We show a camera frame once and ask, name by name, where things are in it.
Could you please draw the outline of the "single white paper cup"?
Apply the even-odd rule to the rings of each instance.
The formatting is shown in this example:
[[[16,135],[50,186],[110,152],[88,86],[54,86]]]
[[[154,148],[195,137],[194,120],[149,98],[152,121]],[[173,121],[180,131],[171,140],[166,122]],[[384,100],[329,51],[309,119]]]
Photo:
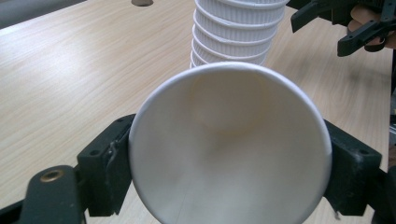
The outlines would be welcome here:
[[[129,150],[134,187],[161,224],[303,224],[332,168],[312,101],[250,63],[164,82],[136,114]]]

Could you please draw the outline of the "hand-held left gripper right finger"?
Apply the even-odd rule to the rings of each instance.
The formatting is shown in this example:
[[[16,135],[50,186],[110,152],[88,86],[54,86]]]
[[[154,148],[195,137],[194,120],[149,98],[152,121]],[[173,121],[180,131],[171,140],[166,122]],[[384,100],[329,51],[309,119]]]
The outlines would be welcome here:
[[[324,193],[335,212],[362,216],[368,205],[368,181],[379,170],[382,155],[325,121],[332,143],[332,171]]]

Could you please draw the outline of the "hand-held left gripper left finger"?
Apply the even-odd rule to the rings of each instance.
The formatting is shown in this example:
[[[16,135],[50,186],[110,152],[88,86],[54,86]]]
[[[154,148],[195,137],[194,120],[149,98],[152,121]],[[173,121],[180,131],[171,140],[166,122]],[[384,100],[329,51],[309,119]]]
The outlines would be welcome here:
[[[134,114],[113,121],[77,156],[82,203],[91,217],[118,215],[132,182],[128,137]]]

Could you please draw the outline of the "stack of white paper cups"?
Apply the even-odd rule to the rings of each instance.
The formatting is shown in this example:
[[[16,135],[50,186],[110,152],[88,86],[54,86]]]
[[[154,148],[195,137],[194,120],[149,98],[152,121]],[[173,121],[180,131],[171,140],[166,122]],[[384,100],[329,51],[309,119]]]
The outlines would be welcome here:
[[[194,0],[191,66],[263,64],[290,0]]]

